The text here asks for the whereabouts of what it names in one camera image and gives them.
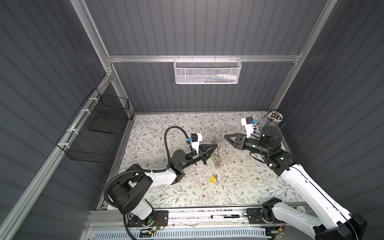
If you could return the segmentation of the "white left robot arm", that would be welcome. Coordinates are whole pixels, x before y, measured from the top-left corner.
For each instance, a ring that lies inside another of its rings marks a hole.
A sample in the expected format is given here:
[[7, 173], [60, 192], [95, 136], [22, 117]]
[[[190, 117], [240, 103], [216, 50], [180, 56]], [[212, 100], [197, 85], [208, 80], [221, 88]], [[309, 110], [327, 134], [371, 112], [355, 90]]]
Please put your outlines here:
[[199, 161], [206, 164], [217, 148], [217, 144], [201, 144], [198, 151], [190, 147], [191, 152], [188, 154], [177, 150], [170, 158], [170, 165], [166, 170], [146, 170], [138, 164], [132, 165], [106, 184], [104, 199], [122, 215], [134, 215], [148, 226], [153, 222], [156, 211], [144, 199], [147, 191], [156, 186], [179, 183], [185, 176], [184, 169]]

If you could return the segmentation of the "large metal keyring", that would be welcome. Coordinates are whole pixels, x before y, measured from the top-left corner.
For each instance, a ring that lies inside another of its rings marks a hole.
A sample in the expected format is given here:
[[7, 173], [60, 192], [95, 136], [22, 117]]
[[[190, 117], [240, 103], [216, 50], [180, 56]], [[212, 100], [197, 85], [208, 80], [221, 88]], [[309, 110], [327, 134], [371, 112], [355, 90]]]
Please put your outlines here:
[[216, 138], [213, 138], [212, 143], [217, 145], [217, 148], [215, 149], [211, 158], [214, 162], [215, 168], [218, 169], [222, 166], [222, 163], [223, 163], [223, 160], [221, 158], [221, 153], [220, 153], [221, 144], [220, 144], [220, 141]]

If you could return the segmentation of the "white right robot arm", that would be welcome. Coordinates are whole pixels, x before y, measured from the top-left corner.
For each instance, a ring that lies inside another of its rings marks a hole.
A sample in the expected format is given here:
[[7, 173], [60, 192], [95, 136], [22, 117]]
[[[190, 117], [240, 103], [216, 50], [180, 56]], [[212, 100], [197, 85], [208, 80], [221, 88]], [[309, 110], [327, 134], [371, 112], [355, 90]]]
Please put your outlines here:
[[315, 216], [301, 212], [273, 197], [262, 205], [261, 217], [267, 224], [285, 222], [314, 240], [361, 240], [367, 221], [351, 214], [328, 195], [305, 171], [294, 162], [293, 156], [281, 148], [280, 140], [262, 134], [260, 139], [245, 134], [225, 135], [234, 148], [260, 154], [274, 173], [295, 189], [315, 212]]

